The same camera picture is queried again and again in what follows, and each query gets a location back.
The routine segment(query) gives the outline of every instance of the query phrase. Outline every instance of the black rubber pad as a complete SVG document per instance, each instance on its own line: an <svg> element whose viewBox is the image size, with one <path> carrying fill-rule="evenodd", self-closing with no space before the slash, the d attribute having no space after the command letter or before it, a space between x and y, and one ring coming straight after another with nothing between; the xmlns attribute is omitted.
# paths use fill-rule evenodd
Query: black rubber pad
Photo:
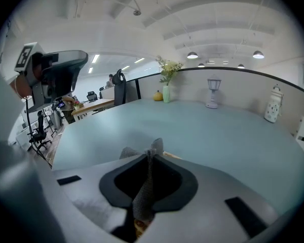
<svg viewBox="0 0 304 243"><path fill-rule="evenodd" d="M267 228L265 223L239 197L226 199L225 203L251 238Z"/></svg>
<svg viewBox="0 0 304 243"><path fill-rule="evenodd" d="M78 180L81 180L81 177L70 176L70 177L65 177L65 178L58 179L57 182L59 183L59 185L65 185L65 184L73 183L73 182L78 181Z"/></svg>

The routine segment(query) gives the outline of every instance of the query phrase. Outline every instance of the green vase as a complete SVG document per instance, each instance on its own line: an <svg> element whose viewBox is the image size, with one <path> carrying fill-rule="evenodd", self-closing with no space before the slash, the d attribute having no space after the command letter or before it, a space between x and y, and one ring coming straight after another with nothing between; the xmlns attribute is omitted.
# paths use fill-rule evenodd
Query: green vase
<svg viewBox="0 0 304 243"><path fill-rule="evenodd" d="M170 89L169 86L163 86L163 101L165 103L170 102Z"/></svg>

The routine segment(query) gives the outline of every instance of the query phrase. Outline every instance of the light blue tabletop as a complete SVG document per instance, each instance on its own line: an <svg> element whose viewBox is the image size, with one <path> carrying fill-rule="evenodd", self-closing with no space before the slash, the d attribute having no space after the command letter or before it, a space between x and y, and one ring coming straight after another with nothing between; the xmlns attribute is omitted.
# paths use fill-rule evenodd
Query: light blue tabletop
<svg viewBox="0 0 304 243"><path fill-rule="evenodd" d="M68 125L53 170L117 160L126 146L143 152L159 137L165 151L227 172L279 214L304 198L304 152L287 129L248 111L199 102L141 99Z"/></svg>

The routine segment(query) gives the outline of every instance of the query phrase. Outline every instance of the small pumpkin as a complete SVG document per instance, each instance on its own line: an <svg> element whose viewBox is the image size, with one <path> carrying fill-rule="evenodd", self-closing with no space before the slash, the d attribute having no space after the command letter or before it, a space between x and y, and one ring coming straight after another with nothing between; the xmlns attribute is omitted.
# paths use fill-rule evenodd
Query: small pumpkin
<svg viewBox="0 0 304 243"><path fill-rule="evenodd" d="M159 92L159 90L153 95L153 100L163 101L163 95Z"/></svg>

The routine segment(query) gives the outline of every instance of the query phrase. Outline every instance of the black headrest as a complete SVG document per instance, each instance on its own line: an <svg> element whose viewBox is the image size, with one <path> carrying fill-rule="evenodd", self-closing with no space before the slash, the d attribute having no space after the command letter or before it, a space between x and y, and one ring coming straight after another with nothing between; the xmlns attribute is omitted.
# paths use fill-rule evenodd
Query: black headrest
<svg viewBox="0 0 304 243"><path fill-rule="evenodd" d="M119 85L119 84L121 84L122 82L125 82L125 81L126 81L125 76L124 76L124 74L123 74L121 71L122 71L122 70L119 69L119 70L117 70L117 73L116 73L115 75L113 75L111 81L112 81L112 83L113 83L114 85Z"/></svg>

